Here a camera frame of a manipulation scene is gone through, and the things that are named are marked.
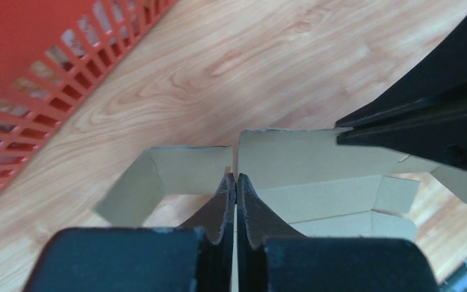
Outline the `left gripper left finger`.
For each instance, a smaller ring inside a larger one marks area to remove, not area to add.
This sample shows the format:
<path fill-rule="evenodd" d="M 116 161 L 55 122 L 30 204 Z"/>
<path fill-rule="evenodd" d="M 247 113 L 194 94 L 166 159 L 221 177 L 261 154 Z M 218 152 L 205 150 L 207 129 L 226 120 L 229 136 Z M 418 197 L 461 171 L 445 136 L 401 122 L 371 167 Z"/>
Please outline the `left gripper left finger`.
<path fill-rule="evenodd" d="M 178 227 L 60 230 L 24 291 L 229 291 L 235 197 L 229 173 Z"/>

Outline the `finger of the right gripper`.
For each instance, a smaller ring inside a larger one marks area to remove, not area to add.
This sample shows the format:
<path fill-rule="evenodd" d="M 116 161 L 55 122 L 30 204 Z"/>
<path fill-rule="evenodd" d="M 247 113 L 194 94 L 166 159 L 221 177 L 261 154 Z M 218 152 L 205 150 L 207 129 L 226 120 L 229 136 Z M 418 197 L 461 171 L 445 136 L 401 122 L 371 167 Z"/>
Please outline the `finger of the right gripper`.
<path fill-rule="evenodd" d="M 467 172 L 467 97 L 434 104 L 339 134 L 339 145 L 382 147 Z"/>
<path fill-rule="evenodd" d="M 337 127 L 361 127 L 421 108 L 435 96 L 467 82 L 467 15 L 413 69 L 377 99 L 339 119 Z"/>

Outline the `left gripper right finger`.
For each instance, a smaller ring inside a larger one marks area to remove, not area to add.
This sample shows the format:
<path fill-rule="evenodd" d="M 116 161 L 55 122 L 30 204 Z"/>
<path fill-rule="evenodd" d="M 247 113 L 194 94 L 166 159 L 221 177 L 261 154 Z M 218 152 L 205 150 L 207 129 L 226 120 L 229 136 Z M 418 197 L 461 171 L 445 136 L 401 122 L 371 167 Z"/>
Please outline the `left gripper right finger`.
<path fill-rule="evenodd" d="M 401 238 L 307 237 L 237 181 L 240 291 L 438 291 L 420 249 Z"/>

